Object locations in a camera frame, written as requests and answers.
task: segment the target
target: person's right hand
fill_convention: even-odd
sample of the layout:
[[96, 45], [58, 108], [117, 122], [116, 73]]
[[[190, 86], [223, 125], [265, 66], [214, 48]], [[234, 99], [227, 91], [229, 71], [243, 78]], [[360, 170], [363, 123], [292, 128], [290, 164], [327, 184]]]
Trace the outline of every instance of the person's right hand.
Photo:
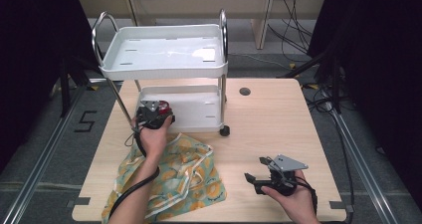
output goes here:
[[[304, 173], [301, 170], [295, 171], [295, 176], [305, 179]], [[295, 193], [290, 196], [283, 196], [277, 190], [263, 186], [261, 190], [280, 203], [285, 209], [289, 217], [297, 224], [315, 224], [319, 223], [314, 212], [313, 200], [311, 192], [298, 185]]]

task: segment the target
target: light wood tabletop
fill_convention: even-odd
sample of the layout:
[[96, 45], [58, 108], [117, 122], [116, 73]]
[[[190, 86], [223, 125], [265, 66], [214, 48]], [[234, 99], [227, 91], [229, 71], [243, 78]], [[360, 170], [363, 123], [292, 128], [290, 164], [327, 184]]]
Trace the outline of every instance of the light wood tabletop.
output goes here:
[[[216, 79], [139, 81], [145, 86], [184, 86], [215, 84]], [[240, 89], [248, 88], [248, 96]], [[129, 113], [134, 113], [138, 90], [126, 81], [120, 89]], [[225, 201], [168, 219], [174, 222], [283, 222], [289, 217], [281, 206], [266, 195], [257, 195], [244, 173], [260, 179], [270, 175], [261, 156], [278, 154], [309, 166], [305, 177], [316, 190], [317, 217], [320, 221], [343, 221], [343, 209], [331, 209], [329, 201], [341, 201], [314, 122], [299, 83], [293, 79], [227, 79], [224, 122], [230, 135], [219, 132], [185, 133], [214, 148], [215, 166], [227, 190]], [[118, 104], [110, 114], [93, 163], [80, 193], [90, 198], [88, 205], [76, 205], [77, 221], [100, 221], [106, 200], [117, 177], [117, 168], [129, 153], [124, 145], [131, 135], [129, 124]]]

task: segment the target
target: black wheel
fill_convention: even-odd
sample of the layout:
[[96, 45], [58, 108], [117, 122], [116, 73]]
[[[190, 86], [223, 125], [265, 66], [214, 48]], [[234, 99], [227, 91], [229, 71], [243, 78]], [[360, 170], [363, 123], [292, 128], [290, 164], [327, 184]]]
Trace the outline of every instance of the black wheel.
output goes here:
[[230, 135], [230, 127], [227, 125], [224, 125], [224, 127], [220, 129], [220, 135], [222, 136]]

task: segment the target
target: yellow cloth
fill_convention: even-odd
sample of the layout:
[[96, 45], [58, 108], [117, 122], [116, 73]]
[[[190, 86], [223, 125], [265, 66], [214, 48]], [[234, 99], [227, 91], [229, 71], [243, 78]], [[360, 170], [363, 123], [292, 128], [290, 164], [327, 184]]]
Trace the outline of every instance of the yellow cloth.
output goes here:
[[[103, 223], [108, 221], [113, 204], [130, 187], [132, 175], [143, 162], [143, 155], [137, 145], [133, 145], [118, 168], [114, 189], [102, 214]], [[167, 143], [159, 168], [145, 216], [147, 223], [226, 199], [226, 189], [214, 167], [214, 152], [210, 145], [180, 133]]]

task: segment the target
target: rolling cart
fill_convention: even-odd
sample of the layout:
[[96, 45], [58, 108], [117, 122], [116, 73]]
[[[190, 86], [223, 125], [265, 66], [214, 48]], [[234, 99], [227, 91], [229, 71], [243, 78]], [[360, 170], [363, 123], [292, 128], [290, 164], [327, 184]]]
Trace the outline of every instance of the rolling cart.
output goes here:
[[[104, 18], [110, 18], [115, 34], [103, 57], [97, 32]], [[113, 81], [134, 80], [140, 101], [167, 101], [176, 122], [170, 132], [220, 131], [227, 136], [230, 128], [224, 123], [228, 40], [225, 11], [220, 11], [220, 24], [124, 27], [103, 12], [93, 28], [93, 48], [100, 69], [116, 99], [131, 121]], [[141, 87], [147, 79], [218, 79], [218, 85], [174, 87]]]

